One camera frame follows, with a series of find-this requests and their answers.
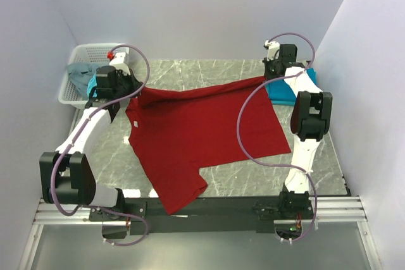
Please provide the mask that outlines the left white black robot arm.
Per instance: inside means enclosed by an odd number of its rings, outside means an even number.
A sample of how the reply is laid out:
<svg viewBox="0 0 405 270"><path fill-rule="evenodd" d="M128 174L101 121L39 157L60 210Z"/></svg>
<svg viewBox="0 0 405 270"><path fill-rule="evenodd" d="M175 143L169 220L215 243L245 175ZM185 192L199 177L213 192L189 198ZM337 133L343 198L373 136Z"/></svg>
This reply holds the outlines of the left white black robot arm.
<svg viewBox="0 0 405 270"><path fill-rule="evenodd" d="M96 86L90 91L82 118L55 151L41 155L42 197L64 216L76 213L63 209L64 205L73 205L75 209L103 207L113 221L126 215L122 190L98 185L86 154L115 119L121 101L138 96L144 86L128 67L109 64L98 68Z"/></svg>

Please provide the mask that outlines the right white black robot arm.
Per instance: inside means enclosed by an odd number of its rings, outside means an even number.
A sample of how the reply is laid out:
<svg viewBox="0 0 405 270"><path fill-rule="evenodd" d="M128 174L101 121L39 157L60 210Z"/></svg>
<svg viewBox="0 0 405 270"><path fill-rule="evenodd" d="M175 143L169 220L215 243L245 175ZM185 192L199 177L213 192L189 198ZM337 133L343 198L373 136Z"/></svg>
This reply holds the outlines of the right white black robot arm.
<svg viewBox="0 0 405 270"><path fill-rule="evenodd" d="M295 97L290 119L294 137L291 165L279 196L278 213L286 219L311 214L309 202L311 188L309 176L315 152L330 127L332 95L323 92L313 78L315 72L297 62L297 46L267 40L264 44L267 55L263 59L264 77L272 80L267 92L275 100L284 101L282 92Z"/></svg>

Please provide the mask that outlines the red t shirt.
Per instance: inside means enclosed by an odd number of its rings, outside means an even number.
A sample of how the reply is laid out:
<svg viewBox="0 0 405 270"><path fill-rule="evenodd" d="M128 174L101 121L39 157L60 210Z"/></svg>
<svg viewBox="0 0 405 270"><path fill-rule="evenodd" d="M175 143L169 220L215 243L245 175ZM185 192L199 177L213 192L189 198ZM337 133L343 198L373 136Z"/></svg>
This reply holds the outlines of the red t shirt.
<svg viewBox="0 0 405 270"><path fill-rule="evenodd" d="M263 80L145 88L129 102L130 145L168 214L206 190L201 168L290 152Z"/></svg>

